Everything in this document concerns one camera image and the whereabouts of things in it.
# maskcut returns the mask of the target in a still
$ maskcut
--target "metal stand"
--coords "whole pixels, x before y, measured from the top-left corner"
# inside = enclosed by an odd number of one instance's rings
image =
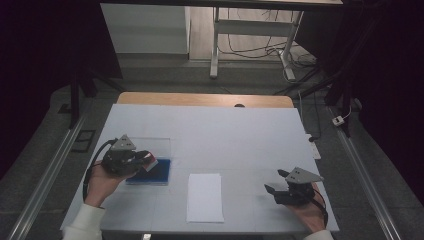
[[[280,51],[279,55],[284,66],[284,71],[289,80],[295,80],[293,70],[289,61],[289,53],[294,37],[299,27],[300,19],[303,12],[298,12],[294,22],[259,22],[247,20],[230,20],[219,19],[219,8],[215,8],[214,14],[214,35],[211,56],[210,78],[218,77],[218,35],[234,34],[234,35],[251,35],[251,36],[276,36],[287,37],[287,43],[284,51]]]

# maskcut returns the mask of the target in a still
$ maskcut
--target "black curtain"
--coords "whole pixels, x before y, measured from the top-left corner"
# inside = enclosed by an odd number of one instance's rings
[[[360,120],[424,203],[424,8],[392,1],[357,61]]]
[[[97,1],[1,1],[1,176],[44,118],[51,94],[86,69],[122,78]]]

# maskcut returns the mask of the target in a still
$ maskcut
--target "floor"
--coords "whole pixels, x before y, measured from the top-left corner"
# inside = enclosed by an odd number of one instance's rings
[[[236,10],[231,10],[230,14],[238,17]],[[243,11],[239,11],[238,14],[244,17]],[[258,45],[245,47],[266,46],[267,41],[268,38],[265,38]],[[234,45],[235,47],[242,49],[243,46]],[[219,65],[218,79],[212,81],[209,79],[207,51],[204,54],[206,54],[205,57],[200,57],[199,53],[196,60],[121,57],[119,60],[124,79],[117,80],[117,82],[128,91],[259,95],[290,93],[296,95],[297,91],[310,87],[322,79],[322,76],[318,75],[306,84],[296,85],[296,88],[282,92],[281,90],[293,86],[293,84],[284,80],[281,63],[270,59],[270,61],[262,62],[223,61]],[[299,68],[295,69],[295,74],[297,77],[301,77],[307,71],[308,68]],[[83,106],[91,103],[91,108],[87,112],[81,130],[91,131],[93,140],[86,144],[74,143],[72,145],[73,150],[67,154],[66,160],[39,213],[36,214],[34,222],[30,224],[26,239],[58,240],[61,238],[59,228],[62,220],[81,181],[85,167],[93,154],[109,110],[119,96],[119,92],[107,84],[98,80],[95,83],[99,90],[97,96],[95,98],[81,97]],[[352,162],[343,147],[339,131],[331,123],[331,118],[334,117],[332,112],[338,113],[339,109],[337,106],[329,107],[323,104],[323,97],[326,92],[327,88],[324,88],[301,101],[295,101],[295,107],[303,118],[305,131],[318,137],[315,143],[322,159],[317,160],[316,164],[320,174],[326,179],[324,184],[340,227],[340,232],[336,232],[334,235],[338,240],[387,239],[381,230],[377,214],[369,203]],[[60,109],[64,104],[69,104],[69,96],[68,87],[57,90],[51,96],[50,110],[42,124],[14,166],[0,182],[0,239],[6,239],[9,235],[41,176],[53,159],[60,142],[68,132],[70,116],[66,111],[62,113]],[[351,140],[355,144],[381,199],[387,206],[402,239],[422,239],[422,236],[424,236],[424,229],[422,228],[422,222],[424,222],[423,206],[406,185],[390,159],[363,129],[358,120],[360,108],[357,105],[353,106],[349,127],[352,134]],[[201,237],[153,235],[152,239],[259,238],[283,240],[302,239],[305,234]],[[139,234],[105,232],[104,235],[108,240],[141,239]]]

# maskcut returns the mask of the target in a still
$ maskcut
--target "robotic hand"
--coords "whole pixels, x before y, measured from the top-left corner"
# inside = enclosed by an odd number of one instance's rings
[[[326,226],[328,213],[325,209],[325,202],[324,205],[321,205],[314,199],[315,193],[318,193],[320,196],[321,194],[315,191],[312,186],[312,182],[320,182],[324,178],[298,167],[294,168],[291,173],[280,169],[278,170],[278,174],[285,178],[289,189],[288,191],[276,191],[274,188],[265,184],[266,191],[274,196],[275,202],[277,204],[291,206],[302,206],[311,202],[321,210],[324,215],[324,225]]]
[[[147,150],[136,152],[135,145],[131,142],[126,134],[120,139],[109,140],[104,143],[97,151],[91,161],[90,167],[87,169],[83,182],[83,199],[87,197],[88,183],[90,181],[92,168],[96,162],[100,152],[107,146],[112,146],[105,153],[101,166],[110,175],[122,177],[134,174],[144,168],[147,172],[158,164],[158,161]]]

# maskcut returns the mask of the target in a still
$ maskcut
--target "white paper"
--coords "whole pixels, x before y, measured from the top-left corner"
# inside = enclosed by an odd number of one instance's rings
[[[221,176],[190,174],[188,179],[187,222],[224,222]]]

